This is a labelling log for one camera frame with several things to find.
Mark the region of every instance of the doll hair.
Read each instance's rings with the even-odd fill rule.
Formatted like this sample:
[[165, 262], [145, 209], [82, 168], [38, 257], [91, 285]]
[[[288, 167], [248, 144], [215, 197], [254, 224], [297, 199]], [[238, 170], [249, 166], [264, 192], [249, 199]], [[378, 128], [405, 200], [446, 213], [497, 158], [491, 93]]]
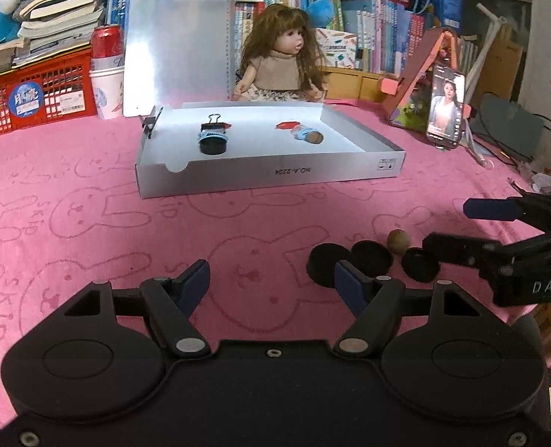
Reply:
[[304, 39], [304, 45], [296, 56], [300, 89], [309, 91], [312, 83], [322, 91], [323, 73], [319, 69], [318, 62], [322, 62], [323, 53], [316, 41], [315, 28], [310, 24], [309, 16], [304, 11], [282, 4], [269, 5], [255, 18], [253, 30], [245, 40], [241, 74], [244, 75], [251, 59], [267, 57], [277, 38], [292, 29], [298, 29]]

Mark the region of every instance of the phone screen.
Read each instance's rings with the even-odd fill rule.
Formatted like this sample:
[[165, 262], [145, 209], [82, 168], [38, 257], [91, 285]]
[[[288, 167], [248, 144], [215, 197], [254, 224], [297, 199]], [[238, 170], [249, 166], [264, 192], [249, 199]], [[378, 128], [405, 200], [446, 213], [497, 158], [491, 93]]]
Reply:
[[465, 77], [451, 67], [433, 67], [432, 98], [427, 133], [435, 140], [460, 139]]

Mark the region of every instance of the robotic arm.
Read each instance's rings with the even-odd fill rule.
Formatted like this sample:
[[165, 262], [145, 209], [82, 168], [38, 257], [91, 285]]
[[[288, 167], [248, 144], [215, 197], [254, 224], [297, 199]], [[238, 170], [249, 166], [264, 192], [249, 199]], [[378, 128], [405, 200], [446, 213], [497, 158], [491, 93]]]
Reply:
[[[356, 319], [333, 347], [222, 341], [212, 353], [188, 320], [209, 277], [198, 260], [134, 289], [92, 282], [62, 304], [4, 357], [17, 417], [0, 447], [551, 447], [532, 414], [543, 360], [450, 280], [409, 289], [340, 262]], [[142, 316], [149, 337], [118, 315]]]
[[551, 302], [551, 196], [529, 193], [512, 186], [521, 194], [506, 200], [473, 199], [464, 204], [464, 213], [472, 219], [519, 220], [543, 234], [510, 245], [496, 241], [430, 234], [423, 249], [433, 252], [439, 261], [478, 268], [480, 277], [493, 289], [497, 306], [520, 306]]

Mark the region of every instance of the white pipe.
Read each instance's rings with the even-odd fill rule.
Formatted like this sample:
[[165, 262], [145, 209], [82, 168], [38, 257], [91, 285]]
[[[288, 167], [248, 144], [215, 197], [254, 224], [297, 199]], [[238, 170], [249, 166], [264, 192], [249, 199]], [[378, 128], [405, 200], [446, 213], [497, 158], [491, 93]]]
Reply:
[[484, 13], [488, 18], [490, 18], [492, 21], [496, 22], [499, 20], [499, 17], [492, 13], [486, 6], [484, 6], [482, 3], [478, 3], [476, 5], [476, 8], [478, 8], [482, 13]]
[[476, 85], [478, 83], [478, 80], [480, 79], [482, 67], [485, 65], [486, 56], [488, 55], [489, 50], [491, 50], [491, 45], [493, 44], [495, 38], [497, 37], [497, 34], [501, 30], [501, 26], [503, 26], [503, 24], [507, 22], [505, 18], [495, 15], [482, 3], [478, 3], [476, 7], [491, 20], [491, 24], [489, 25], [489, 29], [485, 37], [485, 42], [482, 46], [482, 49], [480, 49], [480, 53], [476, 58], [476, 62], [474, 62], [474, 65], [470, 69], [470, 72], [468, 72], [468, 75], [465, 79], [464, 102], [466, 104], [470, 104], [470, 101], [472, 100], [472, 96], [474, 95], [474, 91], [476, 90]]

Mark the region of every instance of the aluminum box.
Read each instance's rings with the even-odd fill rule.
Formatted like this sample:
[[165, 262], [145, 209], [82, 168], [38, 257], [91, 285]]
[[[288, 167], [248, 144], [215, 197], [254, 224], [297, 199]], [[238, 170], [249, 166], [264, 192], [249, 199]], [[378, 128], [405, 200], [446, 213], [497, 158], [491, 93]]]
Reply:
[[[210, 114], [230, 125], [221, 155], [199, 150], [200, 126]], [[319, 131], [322, 142], [298, 140], [276, 127], [289, 121]], [[163, 110], [151, 138], [141, 138], [135, 170], [141, 197], [154, 198], [395, 177], [405, 156], [387, 138], [325, 104], [196, 102]]]

